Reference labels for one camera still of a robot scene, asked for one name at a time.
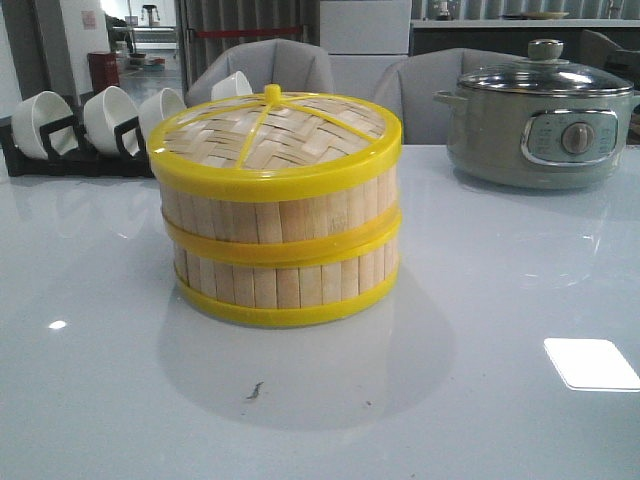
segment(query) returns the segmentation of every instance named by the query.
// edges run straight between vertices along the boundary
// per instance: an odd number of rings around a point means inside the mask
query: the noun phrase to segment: control panel
[[[618,117],[611,110],[547,110],[527,122],[522,151],[534,163],[589,165],[609,158],[617,136]]]

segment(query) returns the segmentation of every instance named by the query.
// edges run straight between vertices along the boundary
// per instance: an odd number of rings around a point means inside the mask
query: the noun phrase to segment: yellow knob
[[[280,85],[271,83],[264,87],[264,98],[267,101],[267,103],[270,103],[270,104],[280,103],[281,96],[282,96],[282,90],[280,89]]]

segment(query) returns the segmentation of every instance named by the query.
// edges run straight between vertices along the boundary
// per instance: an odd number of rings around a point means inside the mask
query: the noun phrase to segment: woven bamboo lid
[[[363,183],[399,156],[401,127],[373,103],[328,94],[234,97],[185,110],[149,140],[156,178],[176,190],[232,201],[324,195]]]

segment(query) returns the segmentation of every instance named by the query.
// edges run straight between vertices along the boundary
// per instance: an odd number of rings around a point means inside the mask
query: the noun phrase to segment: yellow plastic rim
[[[348,317],[378,302],[393,288],[398,277],[398,267],[382,282],[357,297],[301,308],[251,308],[220,302],[189,287],[177,272],[176,275],[183,295],[204,312],[247,325],[303,327]]]
[[[391,168],[400,156],[402,127],[398,118],[389,110],[365,100],[329,94],[304,94],[293,97],[281,97],[279,87],[274,93],[268,85],[264,95],[256,95],[256,102],[265,105],[265,112],[277,105],[293,109],[313,110],[313,112],[334,124],[347,128],[370,141],[370,145],[354,154],[346,155],[326,163],[286,168],[281,170],[245,170],[237,168],[217,168],[186,160],[165,147],[167,133],[181,126],[197,121],[198,118],[215,115],[216,111],[202,114],[187,122],[181,118],[202,109],[202,105],[182,111],[161,122],[151,133],[148,150],[151,169],[158,181],[181,192],[206,198],[236,202],[280,202],[326,195],[339,190],[352,188],[377,177]],[[385,121],[386,129],[378,139],[367,137],[362,132],[345,125],[343,122],[326,116],[321,111],[297,105],[295,100],[303,98],[343,98],[364,105],[377,112]],[[260,119],[254,132],[260,126]],[[240,156],[249,149],[252,136],[247,139]]]
[[[308,267],[334,263],[369,253],[393,238],[402,223],[398,204],[374,219],[346,232],[285,243],[237,243],[196,235],[171,223],[169,237],[199,257],[249,267]]]

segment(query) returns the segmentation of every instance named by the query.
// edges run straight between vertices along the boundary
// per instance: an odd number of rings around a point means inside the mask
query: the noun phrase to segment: control dial
[[[579,155],[591,148],[595,136],[593,127],[588,123],[572,123],[562,132],[562,147],[568,153]]]

